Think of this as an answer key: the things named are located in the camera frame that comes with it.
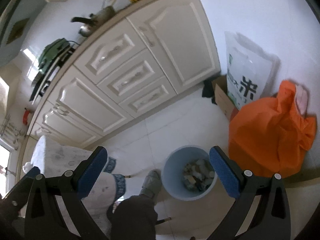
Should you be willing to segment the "kitchen window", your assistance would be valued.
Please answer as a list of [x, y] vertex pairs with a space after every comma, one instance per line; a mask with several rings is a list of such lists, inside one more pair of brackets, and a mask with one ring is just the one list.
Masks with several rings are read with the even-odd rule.
[[[9, 85], [1, 77], [1, 123], [3, 122], [4, 117], [8, 113], [8, 96], [9, 96]], [[13, 150], [5, 146], [1, 142], [1, 195], [4, 196], [7, 192], [7, 175], [8, 164], [11, 152]]]

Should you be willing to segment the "trash inside bucket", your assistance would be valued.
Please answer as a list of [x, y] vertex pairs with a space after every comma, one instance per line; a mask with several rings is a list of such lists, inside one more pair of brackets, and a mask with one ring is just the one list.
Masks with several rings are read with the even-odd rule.
[[197, 159], [187, 163], [183, 168], [183, 183], [191, 192], [204, 192], [213, 183], [214, 169], [204, 159]]

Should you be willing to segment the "light blue trash bucket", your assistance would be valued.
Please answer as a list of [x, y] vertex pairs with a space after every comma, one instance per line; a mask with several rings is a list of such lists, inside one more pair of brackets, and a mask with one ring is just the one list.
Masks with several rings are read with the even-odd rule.
[[209, 154], [198, 146], [180, 147], [168, 156], [161, 171], [162, 184], [173, 198], [198, 200], [207, 195], [217, 181]]

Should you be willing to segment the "cream lower kitchen cabinets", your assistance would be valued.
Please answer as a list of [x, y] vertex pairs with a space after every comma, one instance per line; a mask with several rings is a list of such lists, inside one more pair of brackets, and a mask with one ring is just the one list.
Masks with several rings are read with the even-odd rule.
[[28, 135], [87, 148], [220, 70], [200, 0], [141, 0], [75, 50], [42, 97]]

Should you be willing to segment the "hanging utensil rack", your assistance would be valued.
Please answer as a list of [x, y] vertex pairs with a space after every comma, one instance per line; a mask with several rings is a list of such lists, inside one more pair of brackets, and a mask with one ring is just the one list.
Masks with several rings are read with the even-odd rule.
[[10, 114], [7, 114], [1, 123], [1, 142], [12, 150], [18, 150], [24, 137], [24, 129], [18, 129], [11, 121]]

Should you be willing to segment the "orange plastic bag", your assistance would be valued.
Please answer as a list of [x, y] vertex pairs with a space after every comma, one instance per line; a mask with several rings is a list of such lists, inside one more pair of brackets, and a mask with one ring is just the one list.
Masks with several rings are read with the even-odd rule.
[[229, 158], [256, 176], [297, 174], [317, 133], [308, 99], [303, 86], [284, 80], [277, 96], [243, 106], [229, 123]]

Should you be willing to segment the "dark trouser leg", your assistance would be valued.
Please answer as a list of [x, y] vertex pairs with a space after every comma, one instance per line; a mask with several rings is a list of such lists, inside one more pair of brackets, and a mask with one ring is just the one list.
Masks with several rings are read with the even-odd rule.
[[111, 239], [156, 239], [158, 214], [146, 195], [122, 201], [111, 216]]

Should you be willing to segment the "red and white bowl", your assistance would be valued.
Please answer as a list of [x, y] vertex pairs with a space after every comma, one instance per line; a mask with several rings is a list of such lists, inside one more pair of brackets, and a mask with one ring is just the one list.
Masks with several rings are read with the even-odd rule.
[[25, 109], [24, 109], [23, 118], [22, 118], [22, 123], [23, 123], [25, 126], [30, 125], [30, 122], [31, 122], [32, 117], [33, 117], [33, 114], [34, 114], [34, 111], [33, 111], [32, 109], [28, 109], [28, 108], [25, 108]]

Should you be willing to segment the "grey shoe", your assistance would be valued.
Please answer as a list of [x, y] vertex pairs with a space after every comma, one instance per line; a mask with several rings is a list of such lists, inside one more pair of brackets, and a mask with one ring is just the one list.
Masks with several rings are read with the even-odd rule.
[[162, 180], [160, 170], [151, 170], [146, 176], [139, 194], [149, 197], [156, 202], [161, 188]]

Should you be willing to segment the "black gas stove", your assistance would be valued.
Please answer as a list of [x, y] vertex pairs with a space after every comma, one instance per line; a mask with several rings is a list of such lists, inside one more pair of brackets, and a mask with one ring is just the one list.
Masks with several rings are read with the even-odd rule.
[[70, 47], [65, 49], [50, 65], [45, 74], [38, 72], [31, 83], [31, 87], [33, 89], [29, 101], [33, 105], [37, 98], [43, 97], [46, 92], [48, 86], [51, 84], [53, 78], [56, 76], [57, 72], [61, 69], [61, 67], [65, 64], [65, 62], [71, 57], [74, 53], [75, 48], [70, 44]]

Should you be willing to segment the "brown cardboard box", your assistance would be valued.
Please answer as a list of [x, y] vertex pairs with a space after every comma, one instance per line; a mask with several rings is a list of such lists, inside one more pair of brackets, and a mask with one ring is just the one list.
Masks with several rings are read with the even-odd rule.
[[217, 77], [212, 81], [214, 89], [215, 103], [220, 107], [226, 118], [231, 121], [239, 112], [233, 101], [227, 95], [227, 77], [226, 75]]

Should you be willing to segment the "black cloth on floor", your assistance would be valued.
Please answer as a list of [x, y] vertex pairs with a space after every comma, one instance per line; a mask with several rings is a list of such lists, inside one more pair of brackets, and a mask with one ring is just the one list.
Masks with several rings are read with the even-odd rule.
[[217, 105], [215, 101], [214, 82], [215, 79], [207, 79], [203, 82], [202, 97], [211, 99], [212, 104]]

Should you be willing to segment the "white rice bag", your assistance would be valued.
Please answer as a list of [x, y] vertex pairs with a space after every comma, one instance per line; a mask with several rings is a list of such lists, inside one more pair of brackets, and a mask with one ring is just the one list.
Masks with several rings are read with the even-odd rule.
[[272, 95], [280, 58], [240, 33], [225, 32], [227, 95], [237, 109]]

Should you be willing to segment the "green electric cooking pot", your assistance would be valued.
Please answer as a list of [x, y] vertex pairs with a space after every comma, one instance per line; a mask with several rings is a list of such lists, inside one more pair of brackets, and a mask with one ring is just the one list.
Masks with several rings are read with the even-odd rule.
[[47, 45], [38, 59], [38, 70], [45, 74], [53, 61], [67, 48], [70, 43], [65, 38], [60, 38]]

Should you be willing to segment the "range hood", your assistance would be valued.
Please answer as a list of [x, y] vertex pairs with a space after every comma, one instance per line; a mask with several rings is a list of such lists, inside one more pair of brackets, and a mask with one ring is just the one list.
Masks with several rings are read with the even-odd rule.
[[46, 5], [45, 0], [16, 0], [1, 22], [1, 66], [20, 52], [35, 18]]

